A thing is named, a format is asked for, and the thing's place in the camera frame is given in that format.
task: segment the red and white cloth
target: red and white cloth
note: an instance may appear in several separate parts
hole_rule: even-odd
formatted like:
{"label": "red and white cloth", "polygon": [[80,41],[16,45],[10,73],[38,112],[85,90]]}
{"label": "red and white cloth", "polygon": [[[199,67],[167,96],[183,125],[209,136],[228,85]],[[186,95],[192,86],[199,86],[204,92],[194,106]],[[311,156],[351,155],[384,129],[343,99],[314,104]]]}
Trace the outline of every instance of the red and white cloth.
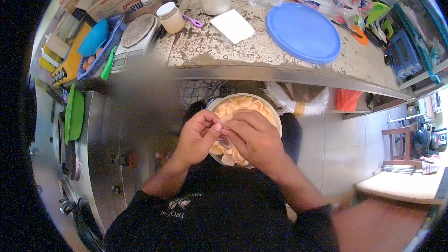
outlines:
{"label": "red and white cloth", "polygon": [[432,155],[431,157],[420,157],[422,161],[423,175],[433,174],[439,170],[440,156]]}

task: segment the purple measuring spoon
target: purple measuring spoon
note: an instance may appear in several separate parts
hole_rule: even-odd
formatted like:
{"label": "purple measuring spoon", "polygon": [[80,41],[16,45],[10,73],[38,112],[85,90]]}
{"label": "purple measuring spoon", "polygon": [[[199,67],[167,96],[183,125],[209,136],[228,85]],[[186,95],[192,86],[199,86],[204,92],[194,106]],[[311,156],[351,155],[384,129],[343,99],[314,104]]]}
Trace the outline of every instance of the purple measuring spoon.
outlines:
{"label": "purple measuring spoon", "polygon": [[190,20],[191,23],[194,24],[195,26],[197,26],[197,27],[199,27],[199,28],[202,27],[202,23],[201,23],[200,21],[195,20],[195,19],[191,19],[190,17],[187,17],[187,16],[185,16],[184,14],[182,14],[182,16],[183,16],[184,18],[187,18],[188,20]]}

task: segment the white napkin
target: white napkin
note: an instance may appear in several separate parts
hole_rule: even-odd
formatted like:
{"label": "white napkin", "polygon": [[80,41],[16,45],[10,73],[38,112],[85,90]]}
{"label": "white napkin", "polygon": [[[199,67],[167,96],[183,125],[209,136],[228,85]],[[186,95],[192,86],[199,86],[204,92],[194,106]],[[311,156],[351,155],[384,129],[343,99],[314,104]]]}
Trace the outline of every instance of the white napkin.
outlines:
{"label": "white napkin", "polygon": [[233,44],[254,35],[255,29],[235,9],[220,14],[210,23],[221,31]]}

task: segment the dish rack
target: dish rack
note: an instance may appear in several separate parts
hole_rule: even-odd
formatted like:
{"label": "dish rack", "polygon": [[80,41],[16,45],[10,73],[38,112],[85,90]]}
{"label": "dish rack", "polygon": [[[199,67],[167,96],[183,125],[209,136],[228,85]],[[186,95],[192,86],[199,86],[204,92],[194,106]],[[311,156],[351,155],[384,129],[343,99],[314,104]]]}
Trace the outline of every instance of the dish rack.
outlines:
{"label": "dish rack", "polygon": [[84,69],[82,69],[82,64],[89,57],[82,57],[78,67],[78,73],[76,78],[77,80],[85,80],[93,76],[93,74],[95,74],[96,71],[109,58],[112,48],[118,45],[121,39],[121,35],[126,29],[126,24],[123,22],[124,17],[125,16],[123,14],[120,14],[108,20],[109,33],[111,33],[110,38],[106,41],[106,44],[102,45],[103,50],[101,51],[99,56],[93,61],[92,65],[90,66],[89,69],[87,69],[87,71],[84,71]]}

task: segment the hand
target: hand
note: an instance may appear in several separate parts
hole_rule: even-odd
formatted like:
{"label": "hand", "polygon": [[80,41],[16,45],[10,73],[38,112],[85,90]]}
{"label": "hand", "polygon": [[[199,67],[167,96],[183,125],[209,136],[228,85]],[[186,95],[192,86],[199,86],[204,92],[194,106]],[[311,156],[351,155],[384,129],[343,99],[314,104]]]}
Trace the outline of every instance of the hand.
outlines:
{"label": "hand", "polygon": [[230,139],[244,159],[268,176],[294,165],[283,150],[277,128],[257,111],[238,110],[224,123],[222,134]]}
{"label": "hand", "polygon": [[196,113],[182,128],[172,158],[180,161],[187,169],[205,159],[210,147],[221,135],[223,126],[219,120],[217,115],[208,110]]}

